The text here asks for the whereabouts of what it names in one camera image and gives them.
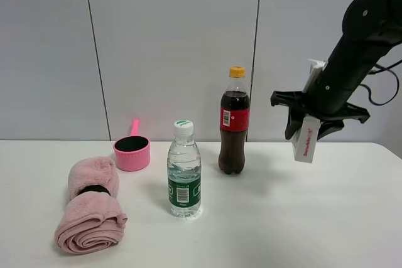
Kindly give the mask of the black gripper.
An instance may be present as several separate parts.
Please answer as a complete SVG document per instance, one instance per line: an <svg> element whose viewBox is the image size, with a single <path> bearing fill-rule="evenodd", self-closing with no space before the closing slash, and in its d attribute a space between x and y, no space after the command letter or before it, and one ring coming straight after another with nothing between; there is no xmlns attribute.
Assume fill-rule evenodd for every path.
<svg viewBox="0 0 402 268"><path fill-rule="evenodd" d="M288 108L288 120L285 128L285 139L291 139L296 131L300 130L306 115L320 119L317 140L341 131L344 128L344 119L358 120L361 124L369 119L367 109L346 102L341 108L333 113L323 113L308 105L307 97L302 91L280 92L274 91L271 105L282 105Z"/></svg>

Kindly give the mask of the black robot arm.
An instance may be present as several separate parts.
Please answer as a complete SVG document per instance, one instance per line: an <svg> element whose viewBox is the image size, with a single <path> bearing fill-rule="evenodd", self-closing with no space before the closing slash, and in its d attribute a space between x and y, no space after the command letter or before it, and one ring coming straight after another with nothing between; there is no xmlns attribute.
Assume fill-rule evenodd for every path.
<svg viewBox="0 0 402 268"><path fill-rule="evenodd" d="M318 138L344 128L344 120L365 123L367 109L348 102L378 61L401 44L401 0L353 0L342 21L342 36L324 68L302 91L275 91L271 105L289 108L285 138L302 127L305 116L320 121Z"/></svg>

